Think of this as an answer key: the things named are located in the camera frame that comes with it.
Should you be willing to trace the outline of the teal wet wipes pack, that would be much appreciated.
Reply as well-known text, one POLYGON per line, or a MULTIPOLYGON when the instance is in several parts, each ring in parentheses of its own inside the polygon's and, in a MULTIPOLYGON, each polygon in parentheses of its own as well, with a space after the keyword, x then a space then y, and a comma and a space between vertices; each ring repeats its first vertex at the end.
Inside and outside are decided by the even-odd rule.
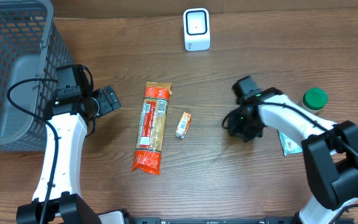
POLYGON ((278 136, 283 149, 284 156, 288 156, 290 154, 299 154, 303 152, 302 148, 295 141, 290 139, 281 131, 278 132, 278 136))

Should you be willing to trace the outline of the brown biscuit packet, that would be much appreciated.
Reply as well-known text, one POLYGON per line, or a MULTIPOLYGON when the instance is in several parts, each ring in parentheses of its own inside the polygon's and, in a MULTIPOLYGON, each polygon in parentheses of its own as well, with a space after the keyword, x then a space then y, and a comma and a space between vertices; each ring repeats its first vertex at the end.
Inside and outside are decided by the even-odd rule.
POLYGON ((171 83, 145 84, 132 170, 160 174, 167 107, 171 94, 171 83))

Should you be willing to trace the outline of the orange tissue pack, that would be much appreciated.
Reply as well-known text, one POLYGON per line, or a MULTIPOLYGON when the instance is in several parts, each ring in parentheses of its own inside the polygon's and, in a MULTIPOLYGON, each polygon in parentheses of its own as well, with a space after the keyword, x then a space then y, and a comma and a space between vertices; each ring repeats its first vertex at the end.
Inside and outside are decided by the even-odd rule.
POLYGON ((188 129, 191 124, 191 114, 184 112, 176 129, 176 136, 180 139, 184 139, 186 136, 186 133, 188 132, 188 129))

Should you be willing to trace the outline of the green lidded jar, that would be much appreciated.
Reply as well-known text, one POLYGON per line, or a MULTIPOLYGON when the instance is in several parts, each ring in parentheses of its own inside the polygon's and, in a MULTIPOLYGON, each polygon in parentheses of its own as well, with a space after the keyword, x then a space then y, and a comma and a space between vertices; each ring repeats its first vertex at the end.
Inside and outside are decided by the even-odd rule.
POLYGON ((318 114, 328 102, 327 93, 321 88, 310 88, 307 90, 298 105, 312 114, 318 114))

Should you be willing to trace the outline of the red snack packet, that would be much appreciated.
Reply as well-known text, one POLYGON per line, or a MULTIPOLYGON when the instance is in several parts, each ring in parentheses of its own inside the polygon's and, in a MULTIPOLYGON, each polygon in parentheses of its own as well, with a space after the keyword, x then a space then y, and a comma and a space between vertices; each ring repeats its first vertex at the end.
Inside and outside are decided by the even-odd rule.
POLYGON ((146 101, 143 104, 142 115, 140 120, 140 139, 139 147, 149 148, 151 145, 151 135, 155 114, 156 101, 146 101))

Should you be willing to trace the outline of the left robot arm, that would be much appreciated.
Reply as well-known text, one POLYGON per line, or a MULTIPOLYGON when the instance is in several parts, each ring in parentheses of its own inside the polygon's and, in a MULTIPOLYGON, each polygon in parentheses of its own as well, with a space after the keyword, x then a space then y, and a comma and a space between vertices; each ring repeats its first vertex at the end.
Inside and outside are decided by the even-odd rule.
POLYGON ((47 144, 42 173, 30 204, 17 209, 16 222, 50 223, 61 217, 64 223, 133 223, 125 210, 98 215, 82 198, 80 164, 83 143, 91 135, 89 124, 120 107, 114 90, 94 89, 90 70, 80 64, 56 69, 57 83, 43 116, 47 144))

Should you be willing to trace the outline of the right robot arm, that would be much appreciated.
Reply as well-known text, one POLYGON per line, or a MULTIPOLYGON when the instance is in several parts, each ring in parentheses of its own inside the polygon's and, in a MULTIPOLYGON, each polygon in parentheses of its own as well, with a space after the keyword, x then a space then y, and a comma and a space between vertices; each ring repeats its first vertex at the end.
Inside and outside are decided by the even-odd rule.
POLYGON ((261 90, 250 76, 232 89, 238 108, 222 122, 230 136, 249 142, 271 127, 302 147, 312 197, 291 223, 347 223, 343 213, 358 207, 358 126, 320 118, 275 87, 261 90))

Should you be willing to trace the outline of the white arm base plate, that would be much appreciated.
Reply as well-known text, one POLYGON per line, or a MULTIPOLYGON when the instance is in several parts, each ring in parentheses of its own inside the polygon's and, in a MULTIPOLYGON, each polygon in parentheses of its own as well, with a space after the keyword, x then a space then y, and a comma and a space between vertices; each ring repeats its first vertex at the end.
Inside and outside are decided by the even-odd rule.
POLYGON ((98 216, 102 224, 125 224, 124 214, 121 211, 114 211, 98 216))

